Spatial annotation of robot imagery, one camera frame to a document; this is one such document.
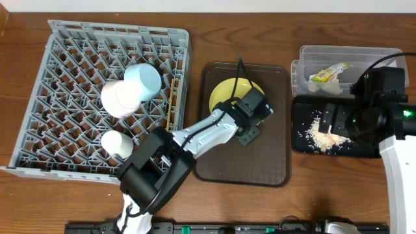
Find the pale green cup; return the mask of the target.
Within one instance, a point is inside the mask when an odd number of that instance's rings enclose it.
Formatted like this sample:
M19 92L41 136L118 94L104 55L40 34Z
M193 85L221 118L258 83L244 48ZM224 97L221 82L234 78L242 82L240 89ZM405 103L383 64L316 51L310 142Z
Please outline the pale green cup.
M133 141L127 135L115 130L107 131L101 137L101 145L110 156L128 158L133 152Z

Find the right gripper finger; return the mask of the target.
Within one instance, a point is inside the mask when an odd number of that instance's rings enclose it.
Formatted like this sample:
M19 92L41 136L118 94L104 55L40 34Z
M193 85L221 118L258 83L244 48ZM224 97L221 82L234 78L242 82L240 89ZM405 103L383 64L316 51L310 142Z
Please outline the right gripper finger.
M327 133L330 130L330 125L332 124L333 114L335 113L336 108L337 105L334 105L333 103L326 104L318 127L319 133Z
M332 123L332 134L348 134L347 120L350 117L351 108L346 105L338 105Z

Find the light blue bowl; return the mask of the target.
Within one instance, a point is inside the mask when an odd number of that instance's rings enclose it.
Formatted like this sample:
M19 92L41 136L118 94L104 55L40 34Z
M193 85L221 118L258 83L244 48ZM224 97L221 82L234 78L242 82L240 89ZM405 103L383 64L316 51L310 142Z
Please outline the light blue bowl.
M162 87L161 75L150 64L133 64L126 68L123 81L141 102L156 96Z

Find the green snack wrapper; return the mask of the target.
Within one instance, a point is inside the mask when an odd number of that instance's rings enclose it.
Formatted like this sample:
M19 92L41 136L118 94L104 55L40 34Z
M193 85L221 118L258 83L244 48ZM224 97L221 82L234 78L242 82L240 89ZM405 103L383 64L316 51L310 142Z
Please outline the green snack wrapper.
M350 65L348 63L340 62L330 66L329 68L326 68L325 70L321 70L314 75L311 75L309 80L313 82L326 83L331 81L335 76L337 76L339 73L342 73L349 67Z

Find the white tissue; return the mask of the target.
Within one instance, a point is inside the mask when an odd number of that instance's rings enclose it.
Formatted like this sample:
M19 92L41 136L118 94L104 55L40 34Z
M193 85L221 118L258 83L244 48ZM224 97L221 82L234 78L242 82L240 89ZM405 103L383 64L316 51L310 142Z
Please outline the white tissue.
M317 93L318 91L323 91L333 95L339 95L343 92L343 89L340 87L339 80L334 78L329 82L321 83L314 82L310 80L307 84L308 90L312 93Z

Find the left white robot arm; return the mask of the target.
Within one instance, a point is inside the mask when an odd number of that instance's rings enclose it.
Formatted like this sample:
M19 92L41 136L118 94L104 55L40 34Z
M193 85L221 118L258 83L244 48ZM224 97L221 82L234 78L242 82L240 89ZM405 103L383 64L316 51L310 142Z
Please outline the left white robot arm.
M258 135L258 124L273 113L266 101L232 99L218 103L206 119L182 130L155 128L117 173L124 207L118 233L147 233L151 218L177 192L198 157L237 137L243 146Z

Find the yellow round plate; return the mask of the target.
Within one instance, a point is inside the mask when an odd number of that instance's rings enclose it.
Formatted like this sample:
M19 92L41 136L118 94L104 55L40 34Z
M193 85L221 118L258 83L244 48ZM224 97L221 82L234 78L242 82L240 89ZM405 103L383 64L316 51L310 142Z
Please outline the yellow round plate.
M218 84L211 93L209 99L209 108L210 111L213 112L215 110L215 106L219 103L220 107L225 108L223 110L224 116L216 124L217 127L222 127L222 129L229 129L230 127L238 128L235 121L238 118L237 111L233 107L243 96L251 89L257 88L263 94L263 90L259 87L258 84L253 83L250 84L249 80L245 78L230 78L222 81Z

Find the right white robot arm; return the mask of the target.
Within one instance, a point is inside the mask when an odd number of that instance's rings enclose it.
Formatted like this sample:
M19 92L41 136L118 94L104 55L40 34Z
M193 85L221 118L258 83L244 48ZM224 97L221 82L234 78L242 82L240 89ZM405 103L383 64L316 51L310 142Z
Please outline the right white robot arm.
M387 178L390 232L415 233L415 105L347 99L322 104L323 131L378 148Z

